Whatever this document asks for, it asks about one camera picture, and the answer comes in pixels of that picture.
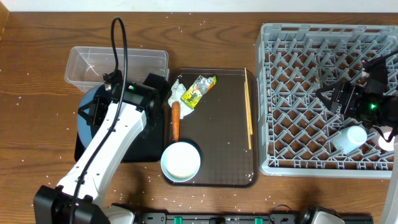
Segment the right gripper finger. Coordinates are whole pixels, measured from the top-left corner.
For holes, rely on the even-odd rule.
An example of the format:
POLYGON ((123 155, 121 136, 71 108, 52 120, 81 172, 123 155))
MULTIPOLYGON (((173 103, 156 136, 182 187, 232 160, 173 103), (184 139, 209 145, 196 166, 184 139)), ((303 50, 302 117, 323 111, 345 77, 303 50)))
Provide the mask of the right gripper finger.
POLYGON ((316 95, 320 95, 320 94, 323 93, 323 92, 331 91, 331 90, 334 90, 334 89, 336 89, 336 88, 339 88, 341 85, 342 85, 342 82, 334 82, 334 83, 332 83, 331 85, 323 86, 323 87, 319 88, 319 89, 315 92, 315 94, 316 94, 316 95))
POLYGON ((331 112, 334 112, 335 109, 333 108, 334 102, 327 97, 323 96, 321 93, 315 93, 316 97, 323 103, 324 107, 331 112))

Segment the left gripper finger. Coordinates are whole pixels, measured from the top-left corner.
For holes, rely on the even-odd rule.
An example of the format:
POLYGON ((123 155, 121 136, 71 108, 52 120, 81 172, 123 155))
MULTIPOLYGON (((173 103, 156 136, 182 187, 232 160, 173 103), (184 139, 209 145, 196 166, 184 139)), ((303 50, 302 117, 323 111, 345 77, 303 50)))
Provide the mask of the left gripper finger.
POLYGON ((92 126, 93 116, 86 113, 83 114, 78 113, 77 123, 78 126, 92 126))
POLYGON ((78 114, 81 117, 94 116, 95 101, 91 100, 78 108, 78 114))

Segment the dark blue plate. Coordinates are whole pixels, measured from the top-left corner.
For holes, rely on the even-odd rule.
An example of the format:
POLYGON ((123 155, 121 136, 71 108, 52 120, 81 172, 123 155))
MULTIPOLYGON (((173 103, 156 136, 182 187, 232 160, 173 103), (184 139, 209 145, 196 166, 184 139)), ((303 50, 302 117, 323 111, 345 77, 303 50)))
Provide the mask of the dark blue plate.
MULTIPOLYGON (((95 96, 101 96, 104 97, 107 101, 107 105, 110 104, 110 95, 109 93, 105 90, 104 85, 98 85, 95 86, 91 89, 89 89, 83 96, 83 98, 80 101, 79 108, 84 106, 85 104, 88 104, 92 100, 94 100, 95 96)), ((90 142, 93 139, 93 136, 95 135, 96 131, 91 133, 91 128, 89 125, 87 125, 86 120, 82 118, 80 115, 77 116, 77 131, 78 131, 78 136, 80 138, 80 141, 83 145, 84 148, 87 148, 90 142)))

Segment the light blue cup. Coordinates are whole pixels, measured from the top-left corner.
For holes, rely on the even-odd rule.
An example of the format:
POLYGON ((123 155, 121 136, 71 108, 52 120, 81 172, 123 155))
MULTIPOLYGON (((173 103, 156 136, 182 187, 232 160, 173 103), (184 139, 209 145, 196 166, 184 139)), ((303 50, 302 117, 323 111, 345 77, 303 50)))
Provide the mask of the light blue cup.
POLYGON ((342 129, 331 141, 336 150, 340 150, 343 154, 349 154, 351 151, 362 146, 367 138, 368 135, 364 128, 350 126, 342 129))

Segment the pink cup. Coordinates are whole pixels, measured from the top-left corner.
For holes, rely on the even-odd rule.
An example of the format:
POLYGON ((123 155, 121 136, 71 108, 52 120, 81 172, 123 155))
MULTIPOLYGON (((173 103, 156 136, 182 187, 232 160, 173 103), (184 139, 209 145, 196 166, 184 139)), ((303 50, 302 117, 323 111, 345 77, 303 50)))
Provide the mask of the pink cup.
POLYGON ((382 126, 382 127, 379 127, 379 129, 381 130, 382 135, 380 135, 374 128, 371 128, 369 130, 370 134, 372 134, 372 133, 376 134, 374 137, 371 138, 371 141, 376 146, 380 147, 384 151, 393 151, 395 137, 392 138, 391 142, 386 141, 386 139, 388 139, 388 137, 392 131, 392 128, 390 128, 388 126, 382 126))

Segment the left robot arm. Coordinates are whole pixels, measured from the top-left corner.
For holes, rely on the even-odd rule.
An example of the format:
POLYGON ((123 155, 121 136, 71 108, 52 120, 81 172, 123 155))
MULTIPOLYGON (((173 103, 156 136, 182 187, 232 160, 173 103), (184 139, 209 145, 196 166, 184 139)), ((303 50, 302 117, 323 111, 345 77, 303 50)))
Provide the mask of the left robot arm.
POLYGON ((127 150, 143 130, 153 126, 162 113, 170 91, 167 79, 148 74, 142 84, 129 83, 120 72, 105 74, 99 87, 104 92, 87 105, 104 104, 100 122, 79 115, 98 128, 84 153, 53 189, 41 186, 34 197, 36 223, 134 223, 136 214, 125 205, 103 208, 105 194, 127 150))

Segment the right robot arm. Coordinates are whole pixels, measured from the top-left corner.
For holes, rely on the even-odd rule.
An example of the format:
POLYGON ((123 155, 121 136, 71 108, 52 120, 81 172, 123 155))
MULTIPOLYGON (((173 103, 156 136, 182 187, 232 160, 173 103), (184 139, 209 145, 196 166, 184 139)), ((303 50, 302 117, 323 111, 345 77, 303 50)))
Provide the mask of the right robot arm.
POLYGON ((381 136, 381 126, 392 129, 387 142, 393 142, 394 165, 380 223, 397 223, 397 98, 371 91, 350 82, 336 82, 319 88, 315 95, 332 112, 356 119, 374 128, 381 136))

